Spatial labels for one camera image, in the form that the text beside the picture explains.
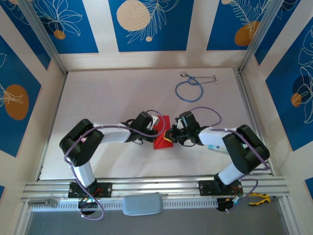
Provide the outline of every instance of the yellow tool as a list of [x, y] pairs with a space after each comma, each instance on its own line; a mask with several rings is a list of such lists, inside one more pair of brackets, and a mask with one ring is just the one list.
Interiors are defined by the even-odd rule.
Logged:
[[252, 197], [252, 196], [256, 196], [256, 197], [261, 197], [263, 198], [263, 200], [259, 201], [259, 202], [250, 202], [249, 205], [250, 206], [259, 206], [265, 202], [270, 202], [271, 200], [277, 200], [279, 198], [282, 198], [282, 196], [269, 196], [267, 193], [266, 194], [260, 194], [260, 193], [256, 193], [256, 192], [253, 192], [252, 194], [249, 195], [249, 197]]

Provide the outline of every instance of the white platform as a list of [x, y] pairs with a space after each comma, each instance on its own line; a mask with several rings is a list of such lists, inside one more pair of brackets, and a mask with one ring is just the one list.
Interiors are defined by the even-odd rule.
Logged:
[[[181, 71], [193, 76], [216, 75], [218, 84], [203, 84], [203, 97], [195, 103], [180, 100], [174, 92], [177, 83], [186, 78]], [[199, 87], [182, 85], [183, 97], [194, 99]], [[217, 110], [223, 117], [218, 127], [250, 125], [233, 69], [164, 69], [164, 70], [105, 70], [70, 72], [67, 77], [52, 136], [48, 145], [40, 179], [73, 178], [63, 161], [60, 140], [81, 119], [98, 124], [117, 124], [136, 118], [141, 111], [155, 109], [175, 117], [197, 106]], [[193, 111], [200, 125], [218, 121], [211, 111]], [[154, 150], [153, 145], [106, 143], [98, 147], [91, 166], [97, 178], [143, 177], [216, 174], [231, 162], [227, 154], [208, 150], [205, 146]]]

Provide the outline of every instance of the red block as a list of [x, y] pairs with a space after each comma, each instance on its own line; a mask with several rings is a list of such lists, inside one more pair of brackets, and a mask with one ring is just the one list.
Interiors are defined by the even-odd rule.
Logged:
[[[170, 116], [163, 116], [163, 117], [165, 120], [165, 128], [164, 128], [164, 131], [162, 132], [162, 134], [159, 135], [153, 143], [153, 146], [155, 149], [173, 147], [173, 143], [171, 143], [171, 142], [169, 142], [163, 138], [165, 132], [167, 130], [171, 129]], [[157, 132], [160, 133], [160, 131], [163, 128], [163, 120], [162, 120], [161, 116], [158, 116], [158, 118], [160, 119], [160, 121], [158, 122], [158, 124], [156, 126], [154, 126], [153, 129], [157, 130]]]

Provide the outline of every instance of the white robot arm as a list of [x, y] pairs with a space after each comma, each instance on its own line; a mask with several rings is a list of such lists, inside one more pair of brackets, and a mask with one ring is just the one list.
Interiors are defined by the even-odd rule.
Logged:
[[157, 116], [151, 116], [147, 112], [141, 112], [136, 119], [115, 125], [117, 128], [105, 128], [106, 125], [93, 124], [88, 119], [83, 119], [61, 140], [60, 147], [66, 153], [85, 132], [94, 127], [104, 127], [94, 130], [86, 138], [83, 138], [71, 150], [67, 158], [73, 164], [78, 180], [85, 188], [88, 188], [96, 181], [90, 165], [90, 158], [98, 145], [108, 142], [130, 142], [135, 140], [153, 142], [155, 137], [143, 136], [123, 127], [130, 127], [149, 136], [153, 136], [157, 134], [153, 126], [157, 125], [158, 122], [159, 118]]
[[[227, 149], [233, 163], [215, 175], [214, 180], [220, 188], [225, 188], [250, 173], [269, 158], [268, 149], [247, 125], [233, 129], [200, 127], [190, 111], [182, 113], [176, 118], [176, 122], [165, 133], [164, 138], [168, 141], [184, 145], [186, 140], [190, 140], [193, 144], [215, 145]], [[252, 149], [246, 147], [243, 140]]]

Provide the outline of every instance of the orange circle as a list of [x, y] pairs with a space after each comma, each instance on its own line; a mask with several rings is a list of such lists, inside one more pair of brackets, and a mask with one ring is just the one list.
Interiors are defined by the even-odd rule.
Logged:
[[60, 40], [63, 40], [66, 37], [65, 33], [63, 31], [60, 31], [60, 30], [55, 30], [53, 32], [53, 35], [54, 35], [54, 37], [56, 37], [57, 39], [60, 39]]
[[248, 46], [254, 36], [255, 31], [259, 27], [260, 22], [253, 21], [245, 26], [242, 26], [235, 35], [235, 43], [238, 46]]
[[[10, 95], [14, 95], [15, 97], [22, 95], [22, 97], [18, 99], [19, 102], [16, 102], [13, 99], [10, 99]], [[27, 91], [22, 86], [14, 84], [8, 86], [5, 90], [4, 96], [9, 98], [4, 104], [5, 110], [9, 116], [15, 120], [23, 120], [26, 117], [29, 108]]]
[[294, 93], [291, 97], [291, 103], [294, 107], [299, 107], [301, 104], [301, 95], [298, 93]]

